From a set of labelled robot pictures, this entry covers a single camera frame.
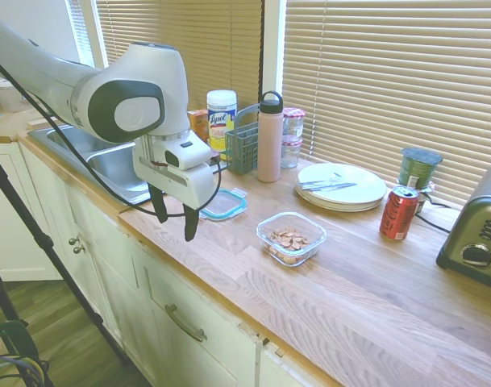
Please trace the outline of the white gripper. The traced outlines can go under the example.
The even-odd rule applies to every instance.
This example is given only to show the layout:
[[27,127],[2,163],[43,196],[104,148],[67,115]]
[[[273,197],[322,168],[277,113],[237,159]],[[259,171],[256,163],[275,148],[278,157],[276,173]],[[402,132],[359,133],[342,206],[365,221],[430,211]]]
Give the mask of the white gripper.
[[182,202],[185,241],[193,240],[199,221],[199,207],[214,193],[213,173],[207,161],[211,150],[201,141],[186,148],[179,140],[137,139],[133,148],[136,175],[147,182],[151,202],[160,223],[168,220],[164,194]]

